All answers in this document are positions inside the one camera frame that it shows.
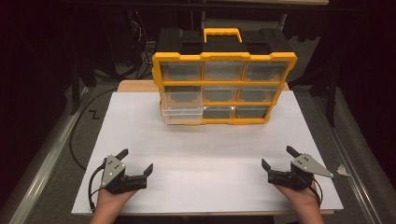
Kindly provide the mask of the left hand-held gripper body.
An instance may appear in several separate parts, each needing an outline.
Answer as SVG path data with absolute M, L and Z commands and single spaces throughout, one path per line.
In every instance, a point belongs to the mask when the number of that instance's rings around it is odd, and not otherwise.
M 145 189 L 148 175 L 146 173 L 134 176 L 126 175 L 126 165 L 122 162 L 123 158 L 124 155 L 109 155 L 106 158 L 101 187 L 112 194 Z

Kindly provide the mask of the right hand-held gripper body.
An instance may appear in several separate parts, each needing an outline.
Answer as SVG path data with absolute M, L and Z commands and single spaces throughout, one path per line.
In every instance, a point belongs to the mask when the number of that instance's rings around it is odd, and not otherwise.
M 314 175 L 333 178 L 326 167 L 309 154 L 301 154 L 290 161 L 289 171 L 276 171 L 267 166 L 268 182 L 294 190 L 303 190 L 311 186 Z

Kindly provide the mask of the person's left hand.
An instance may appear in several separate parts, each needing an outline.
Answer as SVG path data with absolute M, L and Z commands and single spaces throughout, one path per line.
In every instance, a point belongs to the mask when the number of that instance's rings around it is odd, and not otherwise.
M 122 194 L 112 194 L 106 189 L 100 189 L 94 214 L 116 217 L 123 206 L 136 194 L 136 190 Z

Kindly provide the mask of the person's right hand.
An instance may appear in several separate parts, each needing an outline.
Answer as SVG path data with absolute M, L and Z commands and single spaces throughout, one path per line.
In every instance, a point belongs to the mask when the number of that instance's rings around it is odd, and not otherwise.
M 310 189 L 293 190 L 275 185 L 290 202 L 290 206 L 299 216 L 320 214 L 318 198 Z

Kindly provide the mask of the white table mat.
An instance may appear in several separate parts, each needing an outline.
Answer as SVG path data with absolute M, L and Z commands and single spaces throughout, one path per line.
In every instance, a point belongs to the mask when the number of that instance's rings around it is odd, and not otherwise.
M 292 91 L 281 93 L 265 124 L 167 125 L 156 92 L 115 92 L 72 212 L 90 212 L 88 191 L 97 189 L 92 172 L 109 154 L 127 148 L 127 175 L 140 175 L 153 164 L 145 189 L 129 201 L 126 215 L 279 214 L 287 199 L 267 181 L 265 159 L 286 171 L 287 146 L 321 158 Z

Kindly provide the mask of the clear plastic drawer box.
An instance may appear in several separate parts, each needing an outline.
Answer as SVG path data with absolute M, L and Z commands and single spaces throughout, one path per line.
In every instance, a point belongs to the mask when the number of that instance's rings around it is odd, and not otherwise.
M 165 86 L 161 111 L 166 124 L 201 124 L 203 117 L 201 87 Z

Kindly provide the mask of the yellow and black organizer cabinet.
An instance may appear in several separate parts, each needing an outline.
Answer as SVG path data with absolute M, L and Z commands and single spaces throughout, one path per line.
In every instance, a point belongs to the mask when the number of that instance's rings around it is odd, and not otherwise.
M 152 62 L 167 124 L 262 124 L 297 56 L 276 28 L 163 28 Z

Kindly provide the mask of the set of clear drawers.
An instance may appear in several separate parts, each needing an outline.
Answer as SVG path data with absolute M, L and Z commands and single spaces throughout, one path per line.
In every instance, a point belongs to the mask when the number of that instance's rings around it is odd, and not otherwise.
M 286 61 L 161 62 L 165 86 L 200 86 L 202 123 L 264 123 L 283 88 Z

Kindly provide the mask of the aluminium floor rail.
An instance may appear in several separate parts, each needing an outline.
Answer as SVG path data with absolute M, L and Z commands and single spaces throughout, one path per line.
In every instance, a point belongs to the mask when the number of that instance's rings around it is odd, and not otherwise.
M 333 169 L 340 165 L 346 169 L 345 175 L 336 174 L 334 178 L 345 207 L 342 215 L 355 224 L 387 224 L 391 221 L 387 206 L 393 189 L 345 103 L 336 106 L 335 124 L 331 125 L 324 101 L 318 97 L 312 101 L 330 137 L 330 145 L 321 146 L 319 151 Z
M 24 224 L 27 221 L 50 179 L 69 134 L 77 123 L 81 107 L 88 102 L 91 95 L 92 88 L 84 87 L 80 91 L 80 105 L 74 114 L 71 113 L 72 103 L 66 105 L 66 110 L 29 163 L 6 205 L 0 210 L 0 224 Z

